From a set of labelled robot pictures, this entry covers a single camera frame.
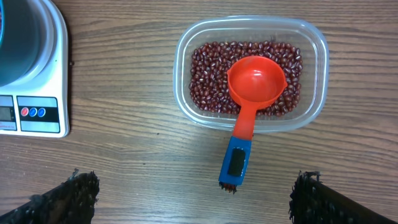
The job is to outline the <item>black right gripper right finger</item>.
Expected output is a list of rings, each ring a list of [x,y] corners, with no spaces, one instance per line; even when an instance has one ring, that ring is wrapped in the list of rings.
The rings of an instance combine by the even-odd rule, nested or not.
[[[327,187],[320,176],[318,171],[299,173],[289,201],[293,224],[397,224]]]

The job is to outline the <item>red scoop with blue handle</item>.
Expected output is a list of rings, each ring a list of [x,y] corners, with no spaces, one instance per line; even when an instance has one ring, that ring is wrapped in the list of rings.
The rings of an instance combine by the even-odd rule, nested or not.
[[[248,168],[256,113],[272,105],[287,87],[284,72],[273,60],[248,56],[227,71],[231,98],[241,107],[220,170],[219,185],[236,193]]]

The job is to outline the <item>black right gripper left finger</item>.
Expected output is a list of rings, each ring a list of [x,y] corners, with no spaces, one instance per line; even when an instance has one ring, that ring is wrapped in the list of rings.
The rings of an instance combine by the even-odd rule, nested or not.
[[[95,215],[100,180],[94,172],[73,174],[58,187],[1,215],[4,224],[90,224]]]

